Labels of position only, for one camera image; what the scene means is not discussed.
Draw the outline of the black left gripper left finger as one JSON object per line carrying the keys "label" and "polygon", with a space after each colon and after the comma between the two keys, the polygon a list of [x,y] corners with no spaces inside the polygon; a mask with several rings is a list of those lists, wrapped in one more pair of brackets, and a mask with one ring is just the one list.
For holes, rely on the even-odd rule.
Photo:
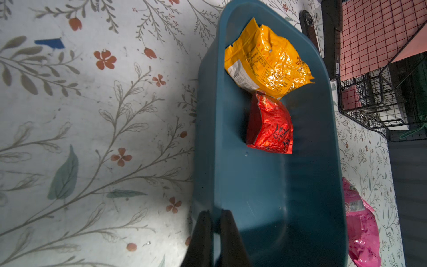
{"label": "black left gripper left finger", "polygon": [[212,221],[208,211],[199,213],[181,267],[212,267]]}

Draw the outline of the pink tea bag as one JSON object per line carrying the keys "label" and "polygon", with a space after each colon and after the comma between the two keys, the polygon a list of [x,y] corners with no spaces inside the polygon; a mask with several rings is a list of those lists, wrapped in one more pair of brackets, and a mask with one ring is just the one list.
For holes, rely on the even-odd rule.
{"label": "pink tea bag", "polygon": [[348,252],[357,267],[380,267],[380,236],[374,209],[342,178],[348,229]]}

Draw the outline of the teal plastic storage box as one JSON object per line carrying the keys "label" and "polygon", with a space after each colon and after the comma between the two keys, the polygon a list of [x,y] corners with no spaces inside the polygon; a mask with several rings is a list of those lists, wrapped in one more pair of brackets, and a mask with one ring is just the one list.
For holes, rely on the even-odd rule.
{"label": "teal plastic storage box", "polygon": [[[224,68],[225,49],[251,19],[290,41],[315,82],[283,98],[294,125],[290,155],[248,148],[250,95]],[[260,1],[231,1],[199,68],[192,217],[208,224],[208,264],[226,261],[220,219],[231,211],[254,267],[344,267],[348,261],[342,173],[331,84],[312,42]]]}

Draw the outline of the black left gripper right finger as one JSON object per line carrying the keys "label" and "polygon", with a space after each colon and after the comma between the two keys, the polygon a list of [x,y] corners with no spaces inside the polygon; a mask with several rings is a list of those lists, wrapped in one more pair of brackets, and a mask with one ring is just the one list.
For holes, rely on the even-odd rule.
{"label": "black left gripper right finger", "polygon": [[251,267],[251,262],[233,214],[222,210],[220,218],[220,267]]}

